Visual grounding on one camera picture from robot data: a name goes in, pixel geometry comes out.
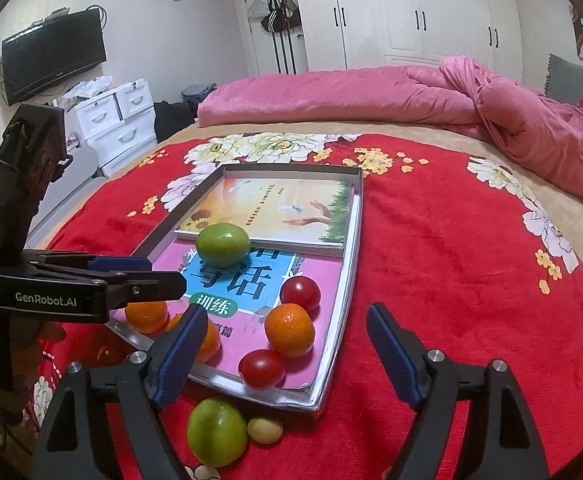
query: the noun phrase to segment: white flower print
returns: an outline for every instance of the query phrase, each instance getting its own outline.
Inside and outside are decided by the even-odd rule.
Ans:
[[[240,149],[245,162],[302,162],[325,149],[325,135],[257,134]]]
[[[34,414],[36,415],[39,427],[43,425],[43,420],[47,409],[50,407],[53,395],[54,393],[50,388],[50,383],[47,382],[44,376],[41,376],[34,385]]]
[[[488,182],[490,187],[506,189],[518,197],[529,212],[523,214],[523,223],[530,233],[540,236],[549,254],[562,258],[570,274],[578,266],[578,258],[565,237],[556,228],[547,212],[538,202],[533,191],[505,168],[486,158],[470,156],[467,169],[476,174],[481,182]]]
[[[349,142],[353,142],[358,137],[363,134],[335,134],[335,135],[328,135],[325,139],[325,142],[334,142],[338,139],[348,140]]]
[[[533,210],[523,214],[523,222],[527,231],[540,237],[549,254],[563,259],[569,274],[574,272],[578,266],[574,250],[539,203],[536,202]]]
[[[185,466],[185,469],[187,469],[192,480],[220,480],[219,471],[213,467],[200,465],[196,468],[196,471],[192,471],[192,468]]]
[[[189,195],[196,187],[216,170],[216,165],[212,162],[195,167],[191,174],[172,180],[168,184],[168,190],[160,198],[165,209],[172,212],[181,201]]]
[[[185,155],[185,163],[193,162],[195,166],[208,162],[228,162],[238,158],[239,150],[247,139],[242,134],[213,138],[193,147]]]

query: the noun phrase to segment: metal screw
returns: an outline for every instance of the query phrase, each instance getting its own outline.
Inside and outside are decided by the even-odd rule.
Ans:
[[[445,354],[441,350],[433,349],[427,352],[427,357],[434,363],[439,363],[445,359]]]
[[[83,363],[81,363],[79,361],[74,361],[73,363],[70,363],[70,365],[67,367],[67,371],[70,374],[77,374],[82,369],[83,369]]]
[[[145,354],[145,352],[134,352],[132,355],[130,355],[130,361],[135,365],[144,363],[145,359],[147,359],[147,354]]]
[[[492,363],[492,367],[494,367],[494,370],[497,372],[506,372],[508,368],[507,363],[502,359],[495,359]]]

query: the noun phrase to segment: green label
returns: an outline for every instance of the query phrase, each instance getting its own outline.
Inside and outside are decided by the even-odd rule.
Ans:
[[[208,314],[218,317],[232,317],[238,310],[238,303],[228,298],[221,298],[205,292],[197,292],[190,299],[189,303],[198,303]]]

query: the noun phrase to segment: television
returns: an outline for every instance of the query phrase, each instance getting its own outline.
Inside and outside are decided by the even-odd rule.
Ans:
[[[98,8],[33,25],[3,40],[8,104],[22,102],[107,60]]]

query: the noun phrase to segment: white wardrobe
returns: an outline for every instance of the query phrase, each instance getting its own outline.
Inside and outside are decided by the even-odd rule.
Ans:
[[[467,55],[523,78],[516,0],[299,0],[310,70]]]

